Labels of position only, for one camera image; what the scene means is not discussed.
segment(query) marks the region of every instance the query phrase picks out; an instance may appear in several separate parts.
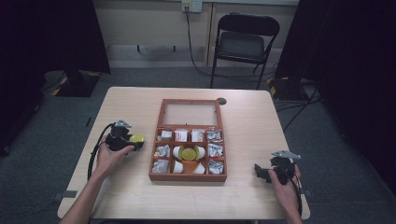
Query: black wire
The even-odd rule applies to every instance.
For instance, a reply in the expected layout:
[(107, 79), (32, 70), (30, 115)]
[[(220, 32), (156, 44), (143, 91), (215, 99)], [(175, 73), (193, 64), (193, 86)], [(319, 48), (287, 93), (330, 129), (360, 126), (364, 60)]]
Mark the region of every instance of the black wire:
[[(297, 204), (298, 204), (298, 212), (301, 215), (303, 213), (303, 201), (301, 199), (301, 191), (300, 191), (300, 187), (297, 187), (296, 183), (294, 183), (293, 179), (291, 176), (288, 175), (288, 173), (285, 171), (285, 169), (283, 169), (281, 166), (279, 166), (278, 164), (276, 165), (284, 174), (285, 176), (288, 178), (288, 180), (291, 182), (291, 184), (294, 187), (294, 190), (296, 192), (296, 196), (297, 196)], [(297, 179), (297, 184), (300, 186), (299, 183), (299, 178), (298, 176), (295, 174), (294, 172), (294, 176), (296, 176)]]
[[(208, 73), (202, 71), (202, 70), (196, 65), (195, 60), (194, 60), (193, 57), (192, 57), (191, 34), (190, 34), (190, 16), (189, 16), (190, 14), (189, 14), (189, 8), (188, 8), (188, 7), (185, 8), (185, 12), (186, 12), (186, 18), (187, 18), (187, 26), (188, 26), (188, 34), (189, 34), (189, 47), (190, 47), (190, 56), (191, 56), (192, 65), (193, 65), (193, 67), (195, 68), (195, 70), (196, 70), (198, 73), (200, 73), (200, 74), (202, 74), (202, 75), (204, 75), (204, 76), (206, 76), (206, 77), (212, 77), (212, 74), (208, 74)], [(273, 69), (272, 72), (264, 73), (263, 76), (267, 76), (267, 75), (273, 74), (274, 72), (275, 72), (275, 68)], [(257, 80), (242, 78), (241, 76), (224, 76), (224, 75), (216, 75), (216, 76), (217, 76), (217, 77), (228, 78), (228, 79), (230, 79), (230, 80), (238, 80), (238, 81), (246, 81), (246, 82), (257, 82)], [(259, 77), (259, 76), (258, 76), (258, 75), (253, 75), (253, 76), (243, 76), (243, 77)], [(271, 77), (273, 77), (273, 76), (270, 76), (270, 77), (268, 77), (267, 79), (262, 80), (262, 82), (267, 81), (267, 80), (270, 79)]]
[(289, 123), (285, 126), (285, 128), (283, 129), (283, 132), (285, 132), (287, 129), (288, 129), (288, 127), (293, 123), (293, 121), (297, 118), (297, 116), (312, 102), (312, 99), (314, 98), (314, 96), (315, 96), (315, 93), (317, 92), (317, 90), (318, 90), (318, 85), (315, 87), (315, 90), (314, 90), (314, 93), (312, 93), (312, 95), (311, 95), (311, 97), (309, 98), (309, 100), (308, 100), (308, 102), (303, 106), (303, 108), (301, 108), (298, 112), (297, 112), (297, 114), (296, 115), (294, 115), (294, 117), (289, 121)]
[(54, 83), (50, 84), (48, 87), (43, 87), (40, 91), (46, 91), (47, 89), (55, 86), (59, 81), (61, 81), (62, 77), (64, 76), (64, 71), (62, 72), (62, 75), (56, 80)]
[(104, 142), (101, 143), (102, 137), (103, 137), (103, 135), (105, 134), (106, 130), (107, 130), (109, 127), (113, 127), (114, 124), (115, 124), (115, 123), (108, 124), (108, 125), (103, 129), (103, 131), (102, 131), (102, 133), (100, 134), (100, 137), (99, 137), (99, 139), (98, 139), (98, 141), (97, 141), (95, 147), (93, 148), (93, 152), (91, 153), (91, 158), (90, 158), (90, 164), (88, 165), (88, 178), (87, 178), (87, 180), (89, 180), (89, 179), (91, 178), (93, 162), (95, 161), (96, 153), (97, 153), (97, 151), (98, 151), (98, 149), (99, 149), (99, 146), (102, 145), (102, 144), (104, 143)]

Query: chair backrest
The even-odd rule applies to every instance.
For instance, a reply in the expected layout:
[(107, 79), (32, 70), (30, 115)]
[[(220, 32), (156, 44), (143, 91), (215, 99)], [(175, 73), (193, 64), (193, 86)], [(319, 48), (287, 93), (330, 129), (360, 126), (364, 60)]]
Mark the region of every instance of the chair backrest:
[(224, 30), (276, 37), (279, 29), (279, 23), (274, 18), (237, 12), (224, 15), (218, 23), (218, 35), (220, 30)]

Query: black circular marker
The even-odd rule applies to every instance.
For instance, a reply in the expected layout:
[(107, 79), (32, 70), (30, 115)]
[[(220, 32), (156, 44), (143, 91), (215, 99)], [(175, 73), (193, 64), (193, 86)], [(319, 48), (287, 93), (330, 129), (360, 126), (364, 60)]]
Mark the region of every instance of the black circular marker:
[(225, 104), (227, 104), (227, 100), (224, 99), (224, 98), (222, 98), (222, 97), (218, 98), (217, 101), (219, 101), (219, 105), (225, 105)]

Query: black curtain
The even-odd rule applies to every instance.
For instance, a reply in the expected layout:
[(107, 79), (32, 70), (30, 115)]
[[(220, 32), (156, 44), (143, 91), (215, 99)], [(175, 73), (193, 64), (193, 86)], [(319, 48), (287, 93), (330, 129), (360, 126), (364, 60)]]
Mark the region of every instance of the black curtain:
[(110, 73), (92, 0), (1, 0), (0, 147), (29, 117), (44, 75), (65, 69)]
[(346, 140), (394, 194), (395, 11), (391, 0), (300, 0), (276, 71), (319, 82)]

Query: power cord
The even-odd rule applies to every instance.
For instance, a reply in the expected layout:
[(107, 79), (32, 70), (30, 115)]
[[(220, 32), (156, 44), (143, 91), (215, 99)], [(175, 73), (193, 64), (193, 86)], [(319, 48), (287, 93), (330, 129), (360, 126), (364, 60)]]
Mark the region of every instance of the power cord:
[(288, 172), (286, 172), (285, 169), (283, 169), (283, 167), (279, 164), (276, 165), (282, 172), (283, 174), (286, 176), (286, 178), (291, 182), (291, 184), (294, 187), (294, 190), (296, 192), (296, 196), (297, 196), (297, 204), (298, 204), (298, 212), (300, 214), (300, 216), (303, 213), (303, 201), (301, 199), (301, 186), (300, 186), (300, 179), (298, 178), (298, 176), (295, 174), (294, 172), (294, 176), (296, 176), (297, 179), (297, 185), (296, 183), (294, 183), (293, 179), (291, 176), (288, 175)]
[(289, 108), (293, 108), (293, 107), (302, 106), (303, 108), (301, 108), (301, 109), (297, 112), (297, 114), (295, 114), (294, 117), (289, 121), (289, 123), (288, 123), (288, 124), (285, 126), (285, 128), (283, 129), (283, 133), (289, 128), (289, 126), (293, 123), (293, 121), (297, 118), (297, 116), (298, 116), (305, 108), (308, 107), (308, 105), (313, 104), (313, 103), (317, 102), (317, 101), (320, 99), (320, 97), (319, 97), (315, 102), (312, 102), (312, 100), (313, 100), (313, 98), (314, 98), (315, 93), (317, 92), (317, 90), (318, 90), (318, 85), (315, 87), (315, 90), (314, 90), (314, 92), (312, 93), (312, 95), (311, 95), (311, 97), (309, 98), (309, 100), (308, 100), (307, 103), (305, 103), (305, 104), (303, 104), (303, 105), (294, 105), (294, 106), (289, 107)]
[(92, 175), (92, 167), (93, 167), (93, 162), (95, 161), (95, 157), (96, 157), (96, 153), (99, 149), (99, 146), (102, 145), (104, 142), (101, 143), (102, 141), (102, 137), (105, 134), (105, 132), (107, 131), (108, 128), (113, 127), (115, 125), (115, 123), (111, 123), (108, 124), (102, 131), (102, 133), (99, 136), (98, 141), (96, 142), (95, 147), (93, 148), (93, 152), (91, 153), (91, 158), (90, 158), (90, 164), (88, 166), (88, 180), (91, 178)]
[[(202, 71), (202, 70), (196, 65), (195, 60), (194, 60), (193, 57), (192, 57), (189, 7), (184, 7), (184, 9), (185, 9), (186, 18), (187, 18), (187, 26), (188, 26), (188, 34), (189, 34), (189, 48), (190, 48), (190, 56), (191, 56), (192, 65), (193, 65), (193, 67), (195, 68), (195, 70), (196, 70), (199, 74), (204, 75), (204, 76), (206, 76), (206, 77), (212, 77), (212, 74), (208, 74), (208, 73)], [(272, 72), (267, 72), (267, 73), (264, 73), (263, 75), (264, 75), (264, 76), (267, 76), (267, 75), (274, 74), (274, 73), (275, 73), (275, 66), (276, 66), (276, 65), (277, 65), (277, 63), (274, 64), (274, 66), (273, 66), (273, 71), (272, 71)], [(224, 76), (224, 75), (216, 75), (216, 76), (217, 76), (217, 77), (228, 78), (228, 79), (230, 79), (230, 80), (238, 80), (238, 81), (246, 81), (246, 82), (257, 82), (257, 80), (247, 79), (247, 78), (244, 78), (244, 77), (259, 77), (258, 75), (252, 75), (252, 76)], [(270, 78), (273, 77), (273, 76), (274, 76), (274, 75), (268, 77), (267, 79), (262, 80), (262, 82), (267, 81), (268, 79), (270, 79)]]
[[(316, 82), (305, 83), (305, 85), (311, 85), (311, 84), (316, 84), (316, 88), (318, 88), (318, 85), (317, 85)], [(313, 99), (313, 97), (315, 96), (316, 92), (317, 92), (317, 90), (315, 90), (314, 93), (312, 94), (312, 96), (311, 96), (312, 99)], [(321, 99), (321, 96), (319, 96), (319, 97), (318, 97), (317, 99), (315, 99), (315, 100), (312, 100), (312, 101), (309, 102), (309, 103), (307, 103), (306, 101), (277, 101), (277, 100), (274, 100), (274, 104), (275, 104), (275, 105), (280, 105), (280, 104), (281, 104), (281, 105), (276, 109), (276, 112), (280, 112), (280, 111), (285, 110), (285, 109), (290, 109), (290, 108), (294, 108), (294, 107), (300, 107), (300, 106), (304, 106), (304, 105), (306, 105), (306, 104), (312, 105), (312, 104), (318, 102), (320, 99)]]

